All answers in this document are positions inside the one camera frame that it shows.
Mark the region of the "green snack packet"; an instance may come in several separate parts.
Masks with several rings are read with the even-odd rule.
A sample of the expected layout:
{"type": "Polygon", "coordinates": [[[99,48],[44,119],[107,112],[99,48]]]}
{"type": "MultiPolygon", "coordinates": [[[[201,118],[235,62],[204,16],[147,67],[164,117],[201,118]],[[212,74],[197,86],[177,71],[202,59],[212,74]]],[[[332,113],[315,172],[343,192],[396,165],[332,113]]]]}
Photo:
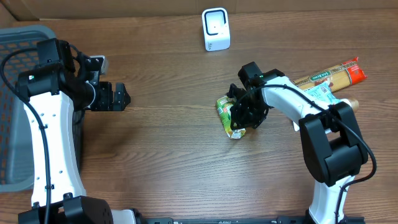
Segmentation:
{"type": "Polygon", "coordinates": [[[235,130],[231,129],[230,109],[235,102],[236,100],[234,98],[228,98],[226,95],[222,96],[216,101],[216,109],[227,136],[230,139],[241,139],[245,135],[246,130],[244,128],[235,130]]]}

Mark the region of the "light blue snack packet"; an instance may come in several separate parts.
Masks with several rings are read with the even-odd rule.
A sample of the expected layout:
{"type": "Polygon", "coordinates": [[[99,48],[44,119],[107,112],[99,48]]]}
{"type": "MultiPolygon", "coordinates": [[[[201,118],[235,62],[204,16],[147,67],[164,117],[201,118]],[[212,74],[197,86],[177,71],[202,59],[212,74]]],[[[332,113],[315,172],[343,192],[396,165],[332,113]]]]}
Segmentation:
{"type": "Polygon", "coordinates": [[[337,99],[333,95],[333,93],[331,92],[331,88],[325,82],[323,82],[319,85],[316,85],[314,87],[311,87],[311,88],[305,90],[305,92],[308,93],[309,95],[313,96],[317,100],[328,103],[329,105],[335,105],[335,104],[341,102],[340,99],[337,99]]]}

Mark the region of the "white tube with tan cap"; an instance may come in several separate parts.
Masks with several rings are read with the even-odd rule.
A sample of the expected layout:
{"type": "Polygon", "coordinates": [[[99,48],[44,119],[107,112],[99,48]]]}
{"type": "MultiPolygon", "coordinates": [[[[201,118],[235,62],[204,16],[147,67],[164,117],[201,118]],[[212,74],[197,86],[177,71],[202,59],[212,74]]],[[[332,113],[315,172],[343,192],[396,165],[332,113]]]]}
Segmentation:
{"type": "MultiPolygon", "coordinates": [[[[349,104],[354,112],[357,112],[357,110],[359,109],[359,102],[357,99],[343,98],[343,99],[341,99],[341,101],[344,101],[345,103],[349,104]]],[[[292,122],[292,124],[293,124],[294,131],[298,131],[299,126],[295,122],[292,122]]]]}

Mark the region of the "orange spaghetti pasta packet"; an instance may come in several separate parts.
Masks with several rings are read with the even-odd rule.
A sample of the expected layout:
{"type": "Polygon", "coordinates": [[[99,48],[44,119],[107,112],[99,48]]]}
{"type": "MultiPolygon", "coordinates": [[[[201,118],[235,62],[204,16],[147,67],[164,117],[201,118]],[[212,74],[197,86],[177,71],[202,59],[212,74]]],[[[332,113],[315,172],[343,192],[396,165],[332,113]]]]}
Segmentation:
{"type": "Polygon", "coordinates": [[[302,90],[326,84],[332,92],[355,85],[367,79],[365,72],[358,65],[358,58],[345,61],[307,77],[299,78],[292,83],[302,90]]]}

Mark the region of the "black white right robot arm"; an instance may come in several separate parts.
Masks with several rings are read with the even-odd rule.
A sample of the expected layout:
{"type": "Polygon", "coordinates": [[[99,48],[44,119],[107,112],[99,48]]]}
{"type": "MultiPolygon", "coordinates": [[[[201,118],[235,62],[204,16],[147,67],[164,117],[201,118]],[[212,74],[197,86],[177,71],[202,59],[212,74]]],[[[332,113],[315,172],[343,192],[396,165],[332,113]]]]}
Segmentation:
{"type": "Polygon", "coordinates": [[[313,199],[302,217],[280,217],[278,223],[364,223],[347,217],[343,205],[349,185],[368,161],[352,106],[328,104],[295,86],[278,69],[262,72],[255,62],[241,67],[243,88],[231,84],[227,96],[232,130],[256,129],[275,108],[298,125],[305,165],[315,180],[313,199]]]}

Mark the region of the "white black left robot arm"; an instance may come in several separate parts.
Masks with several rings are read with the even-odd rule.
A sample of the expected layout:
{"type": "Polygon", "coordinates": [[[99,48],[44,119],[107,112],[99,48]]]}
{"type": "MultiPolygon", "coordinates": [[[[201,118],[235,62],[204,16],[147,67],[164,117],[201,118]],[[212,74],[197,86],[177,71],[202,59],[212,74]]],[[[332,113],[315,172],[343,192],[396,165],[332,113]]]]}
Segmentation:
{"type": "Polygon", "coordinates": [[[102,82],[106,58],[87,56],[67,41],[44,40],[35,51],[39,64],[21,73],[16,85],[34,157],[32,208],[19,214],[19,223],[136,223],[134,210],[113,210],[87,196],[73,138],[75,112],[125,109],[131,98],[124,84],[102,82]]]}

